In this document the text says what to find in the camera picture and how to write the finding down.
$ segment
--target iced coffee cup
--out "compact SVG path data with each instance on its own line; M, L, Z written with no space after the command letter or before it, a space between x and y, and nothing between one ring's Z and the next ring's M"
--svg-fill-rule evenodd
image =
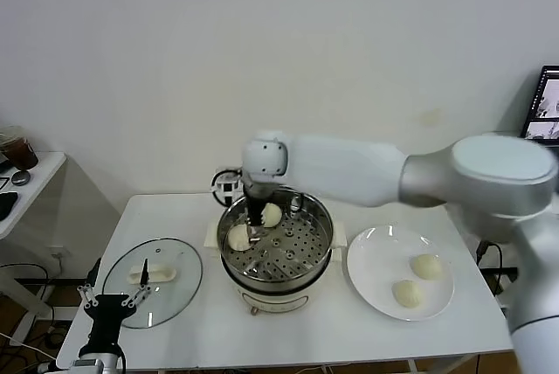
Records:
M32 169L38 163L38 158L21 127L0 128L0 153L18 170Z

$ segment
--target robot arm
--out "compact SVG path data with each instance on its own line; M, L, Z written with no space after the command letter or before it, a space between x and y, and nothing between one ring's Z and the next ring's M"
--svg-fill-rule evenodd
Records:
M508 325L525 373L552 372L557 364L559 223L547 212L556 177L556 160L544 147L496 135L422 156L406 156L386 143L280 132L262 133L243 149L251 225L261 225L260 208L273 187L286 185L360 206L458 204L478 236L513 242L523 294Z
M548 207L556 173L546 149L505 136L474 136L422 156L386 143L282 133L261 134L243 149L249 196L281 184L360 206L451 202L513 218Z

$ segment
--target wooden floor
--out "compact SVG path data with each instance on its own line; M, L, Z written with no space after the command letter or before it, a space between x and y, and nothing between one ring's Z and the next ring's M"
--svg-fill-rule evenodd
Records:
M49 304L53 306L73 306L79 304L79 295L75 287L56 287L49 299ZM24 314L24 310L11 299L3 296L0 297L0 332L9 335L20 317ZM36 322L35 326L26 341L28 344L37 347L52 356L58 355L59 346L56 349L49 349L45 342L45 332L49 328L50 322ZM64 323L55 324L54 332L49 336L50 342L62 343L68 325ZM31 369L36 368L38 361L47 361L44 357L33 350L23 347L7 346L7 340L0 337L0 346L2 346L2 356L0 357L0 374L24 374L22 369L31 365ZM420 371L426 371L435 360L416 361ZM405 361L373 363L373 364L349 364L349 365L333 365L330 367L334 374L386 374L386 373L403 373L408 372L408 364ZM258 368L250 369L247 374L296 374L298 371L305 369L305 374L322 374L321 367L282 367L282 368ZM473 357L452 374L476 374L476 357ZM179 371L195 374L194 371ZM202 373L215 373L222 371L202 371ZM520 374L520 370L516 363L514 353L486 354L480 357L480 368L478 374Z

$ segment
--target white wall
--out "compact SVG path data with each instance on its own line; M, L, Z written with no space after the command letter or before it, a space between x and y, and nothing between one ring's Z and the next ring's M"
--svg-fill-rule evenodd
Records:
M521 123L557 0L0 0L0 123L121 210L207 190L259 128L409 152Z

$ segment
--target cable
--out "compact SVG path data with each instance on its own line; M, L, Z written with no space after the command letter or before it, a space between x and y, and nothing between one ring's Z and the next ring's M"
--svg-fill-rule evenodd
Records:
M476 250L476 257L477 257L476 264L478 266L480 265L481 258L486 253L487 249L491 246L497 247L497 250L499 251L499 270L497 271L497 282L492 291L493 297L495 297L497 295L497 292L499 291L500 276L502 275L503 272L503 250L496 243L492 243L486 240L480 241L480 244L478 245L478 250ZM478 354L477 361L475 363L475 374L479 374L480 372L480 361L481 361L481 354Z
M122 360L121 374L126 374L126 356L124 355L124 351L122 350L121 346L118 343L115 343L114 346L116 346L116 349L119 351L119 357L121 357Z
M29 370L30 368L36 367L39 364L41 364L41 363L29 364L26 367L22 368L21 370L14 371L11 374L19 374L20 372L27 372L27 370Z
M216 185L216 182L217 182L217 180L219 179L220 176L226 175L227 173L232 173L232 174L237 175L237 176L239 176L241 174L240 170L233 170L233 169L221 170L218 173L216 173L214 175L214 177L211 179L211 187L213 188ZM217 193L214 190L211 192L211 195L217 201L218 204L220 204L224 208L229 208L229 205L226 204L221 199L219 199L219 197L217 196Z
M297 371L295 374L301 374L303 371L319 370L321 368L322 368L322 366L320 366L320 367L307 367L307 368L303 368L302 370Z
M497 273L497 283L495 285L495 288L493 289L493 295L497 295L500 287L500 276L502 275L503 270L503 251L496 243L490 243L489 245L497 247L497 250L499 251L499 272Z
M24 360L24 362L25 362L24 365L29 365L29 361L28 361L27 358L24 357L23 355L18 355L18 354L4 354L3 357L12 357L12 359L13 359L13 358L20 358L20 359Z
M35 348L35 347L33 347L33 346L26 345L25 343L21 343L21 342L19 342L18 340L14 339L13 337L8 336L8 335L5 335L5 334L2 333L2 332L0 332L0 336L6 337L6 338L10 339L11 341L14 341L15 343L19 343L21 346L24 346L25 348L29 348L30 350L35 350L35 351L37 351L37 352L40 352L41 354L43 354L43 355L46 356L46 357L49 357L50 359L53 359L53 360L56 359L56 358L53 357L52 355L49 355L49 354L47 354L46 352L43 352L42 350L37 349L37 348Z
M478 361L475 363L475 374L479 374L480 372L480 357L481 355L478 355Z

